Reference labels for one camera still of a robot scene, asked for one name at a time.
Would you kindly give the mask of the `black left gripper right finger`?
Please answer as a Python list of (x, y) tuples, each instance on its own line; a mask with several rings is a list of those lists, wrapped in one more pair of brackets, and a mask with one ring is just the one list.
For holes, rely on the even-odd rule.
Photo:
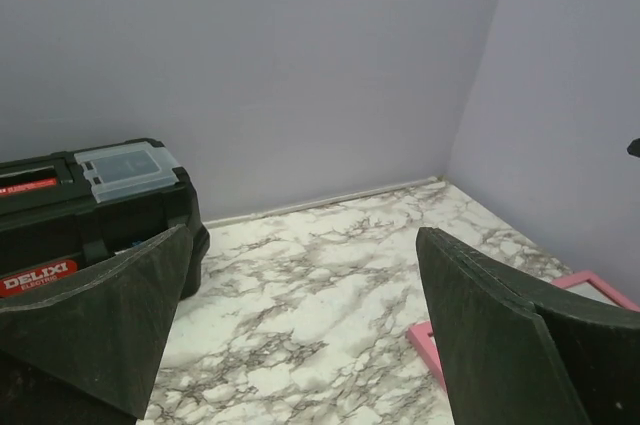
[(416, 237), (458, 424), (635, 424), (639, 315), (500, 263), (445, 231)]

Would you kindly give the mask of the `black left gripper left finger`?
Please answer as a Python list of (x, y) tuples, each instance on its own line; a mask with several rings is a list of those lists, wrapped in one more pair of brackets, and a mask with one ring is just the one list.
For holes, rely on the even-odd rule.
[(184, 226), (1, 302), (4, 420), (145, 416), (192, 252)]

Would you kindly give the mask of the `pink picture frame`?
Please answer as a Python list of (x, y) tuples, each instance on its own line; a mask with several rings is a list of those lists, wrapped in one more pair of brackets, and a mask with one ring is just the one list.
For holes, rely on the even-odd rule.
[[(590, 300), (638, 312), (639, 306), (592, 271), (580, 271), (551, 281), (557, 288)], [(412, 325), (407, 339), (443, 390), (446, 383), (430, 321)]]

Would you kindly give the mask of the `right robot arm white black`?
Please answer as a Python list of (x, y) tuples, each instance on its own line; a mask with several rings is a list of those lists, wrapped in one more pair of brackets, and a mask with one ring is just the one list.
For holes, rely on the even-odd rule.
[(627, 153), (631, 156), (640, 157), (640, 138), (634, 139), (627, 147)]

